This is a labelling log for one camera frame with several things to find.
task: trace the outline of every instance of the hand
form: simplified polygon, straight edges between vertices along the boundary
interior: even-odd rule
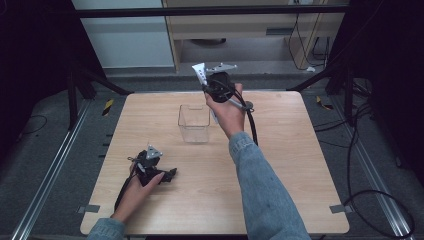
[[[146,186],[142,186],[137,176],[134,176],[122,196],[121,202],[111,218],[126,223],[132,213],[134,213],[144,202],[144,199],[160,183],[164,173],[156,175]]]
[[[235,84],[236,90],[241,94],[243,85],[240,83]],[[214,111],[218,118],[219,125],[224,130],[227,138],[230,139],[232,135],[244,131],[244,118],[245,111],[234,106],[234,104],[226,101],[224,103],[215,102],[212,97],[205,93],[206,104]]]

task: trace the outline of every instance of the gray carpet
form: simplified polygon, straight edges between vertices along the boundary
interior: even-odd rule
[[[295,71],[268,73],[239,73],[233,75],[233,80],[242,82],[249,89],[285,89],[293,87],[310,77],[312,73]],[[156,76],[125,79],[111,79],[117,85],[133,91],[198,91],[198,81],[194,76]],[[313,125],[339,120],[335,110],[327,110],[316,103],[316,95],[325,97],[323,82],[303,92],[309,116]],[[98,93],[95,100],[90,101],[87,118],[82,125],[74,147],[63,165],[46,203],[40,212],[31,235],[56,237],[83,237],[79,231],[82,214],[76,212],[79,206],[86,205],[94,188],[103,157],[107,153],[107,143],[110,142],[125,97],[94,84]],[[105,103],[113,98],[114,104],[108,116],[101,116]],[[365,100],[355,99],[360,105]],[[11,163],[7,169],[2,169],[0,182],[0,211],[2,213],[0,236],[8,239],[21,220],[31,203],[38,186],[62,143],[68,127],[68,105],[66,91],[46,98],[34,108],[33,115],[43,117],[31,118],[26,132],[16,143],[8,158]],[[367,115],[359,121],[359,136],[364,142],[368,154],[373,159],[378,172],[390,188],[393,196],[406,205],[416,221],[415,239],[424,239],[424,188],[415,178],[412,171],[397,168],[393,153],[383,137],[378,124],[372,115]],[[350,138],[345,128],[317,133],[330,173],[341,200],[348,197],[346,184],[347,148]],[[353,154],[351,162],[351,182],[353,192],[369,189],[370,184]],[[372,195],[360,197],[357,206],[366,219],[384,231],[391,232],[391,227]],[[347,215],[350,231],[342,236],[326,236],[324,239],[387,239],[368,227],[355,213]]]

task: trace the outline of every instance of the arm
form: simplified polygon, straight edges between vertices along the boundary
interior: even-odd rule
[[[230,138],[249,239],[310,239],[289,193],[245,133]]]
[[[100,218],[91,229],[87,239],[122,240],[125,224],[132,213],[141,206],[144,199],[153,191],[154,187],[159,184],[163,175],[164,173],[156,175],[145,187],[141,185],[138,177],[133,177],[116,211],[110,218]]]

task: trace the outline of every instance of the blue jacket sleeve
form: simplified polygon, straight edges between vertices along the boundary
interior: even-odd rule
[[[249,239],[311,239],[289,193],[249,135],[233,135],[229,151]]]
[[[100,218],[91,229],[88,240],[122,240],[125,225],[113,218]]]

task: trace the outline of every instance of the black cable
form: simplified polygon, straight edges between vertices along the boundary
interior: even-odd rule
[[[41,118],[43,118],[43,119],[44,119],[44,123],[41,125],[41,127],[37,128],[37,129],[35,129],[35,130],[32,130],[32,131],[23,132],[22,134],[31,134],[31,133],[35,133],[35,132],[40,131],[40,130],[44,127],[44,126],[46,126],[46,124],[47,124],[47,118],[46,118],[45,116],[43,116],[43,115],[34,115],[34,116],[31,116],[31,117],[30,117],[30,119],[31,119],[31,118],[36,118],[36,117],[41,117]]]
[[[362,85],[357,83],[355,80],[353,80],[353,86],[362,96],[365,96],[365,97],[371,96],[371,92],[368,90],[368,86],[363,87]]]
[[[344,120],[344,121],[343,121],[343,122],[341,122],[341,123],[338,123],[338,124],[336,124],[336,125],[333,125],[333,126],[330,126],[330,127],[327,127],[327,128],[317,129],[317,130],[315,130],[315,132],[317,133],[317,132],[324,132],[324,131],[328,131],[328,130],[331,130],[331,129],[334,129],[334,128],[337,128],[337,127],[340,127],[340,126],[342,126],[343,124],[345,124],[346,122],[348,122],[348,120]]]
[[[346,122],[346,120],[336,120],[336,121],[332,121],[332,122],[326,122],[326,123],[321,123],[321,124],[318,124],[318,125],[314,125],[313,127],[314,128],[321,127],[321,126],[325,126],[325,125],[328,125],[328,124],[332,124],[332,123],[336,123],[336,122],[341,122],[341,121]]]
[[[128,178],[125,180],[124,184],[122,185],[121,191],[119,191],[118,197],[116,198],[116,201],[115,201],[115,206],[114,206],[114,210],[115,210],[115,211],[116,211],[116,209],[118,209],[119,203],[121,202],[122,197],[124,196],[125,191],[127,190],[128,184],[130,183],[131,179],[132,179],[133,177],[137,176],[137,173],[135,173],[135,169],[136,169],[136,167],[137,167],[137,163],[138,163],[138,161],[137,161],[137,160],[135,160],[135,161],[134,161],[134,166],[133,166],[133,168],[131,169],[130,175],[129,175],[129,176],[128,176]]]
[[[348,155],[347,155],[347,188],[348,188],[348,194],[349,194],[349,198],[343,203],[344,206],[346,206],[349,202],[351,203],[352,208],[354,209],[355,213],[358,214],[358,216],[369,226],[371,227],[373,230],[375,230],[376,232],[380,233],[381,235],[385,236],[385,237],[389,237],[389,238],[394,238],[394,239],[404,239],[404,238],[408,238],[410,236],[412,236],[413,232],[415,231],[415,220],[413,218],[413,216],[409,213],[408,209],[399,201],[397,200],[395,197],[391,196],[388,193],[382,192],[382,191],[378,191],[378,190],[362,190],[359,191],[355,194],[352,194],[352,186],[351,186],[351,179],[350,179],[350,166],[351,166],[351,153],[352,153],[352,148],[354,143],[356,142],[356,138],[358,136],[358,120],[361,116],[361,112],[365,111],[367,109],[370,108],[370,106],[368,105],[368,103],[362,105],[361,107],[358,108],[356,114],[355,114],[355,118],[353,119],[353,133],[352,133],[352,139],[351,142],[349,144],[349,148],[348,148]],[[386,197],[391,198],[392,200],[394,200],[407,214],[408,217],[411,220],[411,229],[409,231],[409,233],[407,233],[406,235],[402,235],[402,236],[396,236],[387,232],[384,232],[383,230],[380,230],[379,228],[377,228],[375,225],[371,224],[368,220],[366,220],[366,218],[361,214],[361,212],[359,211],[359,209],[357,208],[354,199],[357,196],[363,195],[363,194],[369,194],[369,193],[377,193],[377,194],[381,194],[384,195]]]
[[[328,144],[328,145],[331,145],[331,146],[335,146],[335,147],[339,147],[339,148],[349,148],[349,146],[342,146],[342,145],[338,145],[338,144],[326,142],[326,141],[323,141],[323,140],[318,140],[318,142],[325,143],[325,144]]]
[[[221,87],[223,87],[223,88],[225,88],[225,89],[227,89],[228,91],[230,91],[231,92],[231,94],[232,95],[234,95],[239,101],[240,101],[240,104],[243,106],[243,108],[244,108],[244,110],[246,111],[246,113],[247,113],[247,118],[249,119],[249,123],[250,123],[250,128],[251,128],[251,131],[252,131],[252,138],[253,138],[253,142],[257,145],[257,146],[259,146],[259,144],[258,144],[258,136],[257,136],[257,133],[256,133],[256,125],[255,125],[255,121],[254,121],[254,119],[253,119],[253,116],[252,116],[252,112],[254,111],[253,109],[251,109],[251,108],[248,108],[247,107],[247,104],[246,104],[246,102],[244,101],[244,99],[243,99],[243,97],[241,96],[241,94],[237,91],[237,89],[233,89],[232,87],[229,87],[228,85],[226,85],[226,84],[224,84],[224,83],[222,83],[222,82],[220,82],[220,81],[217,81],[217,80],[213,80],[213,79],[210,79],[209,80],[210,81],[210,83],[215,83],[215,84],[218,84],[218,85],[220,85]]]
[[[327,37],[327,42],[325,44],[325,51],[324,51],[324,53],[315,53],[315,49],[316,49],[316,46],[317,46],[317,43],[318,43],[319,39],[320,38],[317,37],[317,39],[315,40],[314,47],[312,48],[312,56],[316,60],[327,61],[327,59],[328,59],[328,53],[329,53],[329,48],[330,48],[330,37]]]
[[[324,63],[322,63],[322,64],[313,64],[313,63],[311,63],[311,62],[308,60],[308,57],[306,56],[305,46],[304,46],[303,41],[302,41],[302,38],[301,38],[301,36],[300,36],[300,31],[299,31],[299,24],[298,24],[298,22],[299,22],[299,13],[297,13],[297,14],[296,14],[296,20],[295,20],[295,23],[294,23],[294,26],[293,26],[292,33],[290,34],[290,37],[289,37],[289,44],[288,44],[288,45],[289,45],[289,52],[290,52],[290,55],[291,55],[291,57],[292,57],[292,59],[293,59],[294,65],[296,66],[296,68],[297,68],[298,70],[306,70],[306,69],[307,69],[307,68],[300,68],[299,66],[297,66],[297,65],[296,65],[296,61],[294,61],[294,56],[293,56],[293,53],[292,53],[292,51],[291,51],[291,38],[292,38],[292,35],[293,35],[294,31],[296,30],[297,35],[298,35],[298,37],[299,37],[300,45],[302,46],[302,50],[303,50],[303,57],[305,58],[306,62],[308,62],[308,63],[309,63],[309,65],[311,65],[311,67],[323,66],[323,65],[324,65]]]
[[[349,42],[347,42],[347,44],[345,45],[345,47],[342,49],[342,50],[340,50],[338,53],[337,53],[337,55],[336,56],[334,56],[334,58],[332,58],[332,61],[330,62],[330,63],[332,63],[332,62],[336,62],[336,60],[337,60],[337,58],[339,58],[341,55],[342,55],[342,53],[344,52],[344,51],[346,51],[346,49],[349,49],[349,48],[351,48],[351,45],[353,44],[353,43],[355,43],[355,41],[356,41],[356,39],[359,37],[359,35],[364,31],[364,29],[366,28],[366,27],[368,27],[368,25],[370,24],[370,22],[371,22],[371,20],[375,17],[375,15],[377,15],[377,12],[378,12],[378,10],[380,10],[380,7],[381,7],[381,5],[383,5],[383,2],[384,2],[384,0],[381,0],[380,1],[380,3],[378,4],[378,6],[377,6],[377,8],[375,9],[375,11],[372,13],[372,15],[368,18],[368,20],[362,25],[362,27],[356,32],[356,34],[353,36],[353,37],[351,37],[350,38],[350,41]]]

